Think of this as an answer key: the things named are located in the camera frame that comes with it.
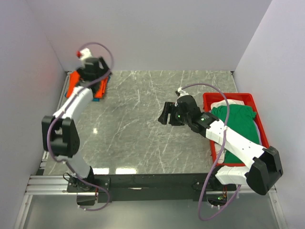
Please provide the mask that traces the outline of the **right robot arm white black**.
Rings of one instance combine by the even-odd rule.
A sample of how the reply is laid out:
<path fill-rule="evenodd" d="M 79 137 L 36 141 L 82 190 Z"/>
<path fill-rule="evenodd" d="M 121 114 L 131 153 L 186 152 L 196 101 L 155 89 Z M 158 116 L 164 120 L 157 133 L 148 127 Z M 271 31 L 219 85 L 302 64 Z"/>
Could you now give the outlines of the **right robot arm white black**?
<path fill-rule="evenodd" d="M 276 148 L 258 145 L 235 132 L 210 112 L 201 112 L 191 95 L 182 95 L 176 102 L 165 102 L 158 118 L 163 124 L 188 125 L 201 136 L 224 144 L 226 150 L 243 163 L 243 167 L 222 166 L 209 178 L 209 185 L 220 190 L 228 184 L 248 185 L 255 193 L 265 195 L 283 175 Z"/>

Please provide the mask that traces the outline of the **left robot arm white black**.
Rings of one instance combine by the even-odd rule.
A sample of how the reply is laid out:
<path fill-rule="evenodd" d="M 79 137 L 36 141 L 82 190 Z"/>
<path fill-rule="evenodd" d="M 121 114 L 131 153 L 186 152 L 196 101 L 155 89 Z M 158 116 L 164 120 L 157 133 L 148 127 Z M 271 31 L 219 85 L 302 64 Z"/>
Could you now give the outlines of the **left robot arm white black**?
<path fill-rule="evenodd" d="M 43 148 L 57 163 L 64 163 L 78 178 L 78 186 L 85 192 L 95 187 L 93 169 L 79 154 L 80 138 L 76 122 L 81 113 L 95 95 L 99 93 L 101 83 L 106 83 L 111 70 L 103 57 L 87 57 L 83 66 L 73 75 L 67 100 L 53 115 L 44 116 L 41 121 Z"/>

